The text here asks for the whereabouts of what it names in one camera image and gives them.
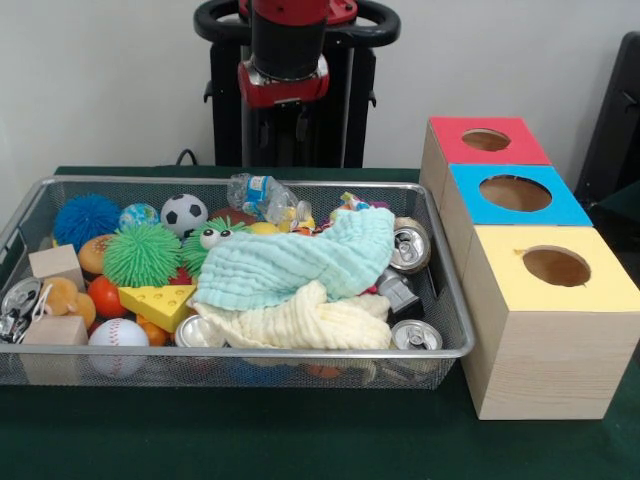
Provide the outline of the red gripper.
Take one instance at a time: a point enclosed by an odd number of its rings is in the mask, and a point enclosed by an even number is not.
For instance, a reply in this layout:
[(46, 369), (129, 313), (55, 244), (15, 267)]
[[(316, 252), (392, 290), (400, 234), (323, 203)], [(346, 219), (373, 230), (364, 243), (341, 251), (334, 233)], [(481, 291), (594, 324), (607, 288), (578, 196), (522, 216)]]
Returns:
[[(241, 61), (237, 68), (239, 90), (251, 108), (272, 108), (292, 102), (314, 102), (324, 97), (329, 88), (329, 67), (323, 55), (315, 72), (308, 78), (278, 80), (262, 74), (253, 60)], [(302, 104), (296, 120), (296, 140), (305, 141), (309, 125), (309, 107)], [(256, 110), (256, 142), (258, 148), (269, 143), (269, 110)]]

